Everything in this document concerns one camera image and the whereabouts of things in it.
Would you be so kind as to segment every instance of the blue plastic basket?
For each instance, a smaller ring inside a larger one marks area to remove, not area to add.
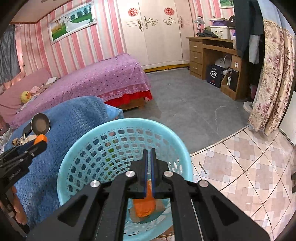
[[[158,159],[169,169],[192,181],[190,155],[181,139],[166,126],[147,119],[127,118],[100,125],[83,135],[67,152],[58,174],[57,191],[63,205],[92,180],[108,182],[126,172],[131,161],[142,158],[143,149],[155,148]],[[150,175],[150,155],[148,179]],[[172,226],[170,201],[165,211],[143,223],[133,223],[129,212],[124,228],[125,241],[149,241]]]

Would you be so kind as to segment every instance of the wooden desk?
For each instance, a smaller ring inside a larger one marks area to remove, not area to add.
[[[238,56],[237,51],[232,48],[232,40],[207,37],[186,38],[189,39],[190,74],[199,79],[206,80],[207,65],[215,64],[217,59],[223,58],[226,54],[231,55],[231,68],[239,71],[237,89],[236,91],[233,91],[228,87],[228,76],[225,76],[221,83],[221,91],[233,100],[244,99],[247,97],[247,63],[242,60]]]

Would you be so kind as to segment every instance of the concrete floor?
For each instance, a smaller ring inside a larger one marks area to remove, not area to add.
[[[124,112],[125,118],[146,118],[171,128],[194,153],[247,125],[243,102],[233,101],[220,89],[175,69],[148,74],[154,100],[143,109]]]

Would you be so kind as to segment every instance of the orange cloth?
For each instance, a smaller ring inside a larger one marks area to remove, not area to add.
[[[152,196],[151,181],[147,181],[147,195],[144,199],[133,199],[136,215],[140,218],[146,217],[154,212],[156,202]]]

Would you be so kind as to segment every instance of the blue blanket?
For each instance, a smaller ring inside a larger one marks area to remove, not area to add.
[[[57,176],[67,151],[82,135],[108,121],[103,100],[95,96],[71,99],[44,113],[51,121],[47,149],[33,159],[30,172],[15,184],[31,228],[60,206]],[[15,130],[10,140],[20,137],[27,124]]]

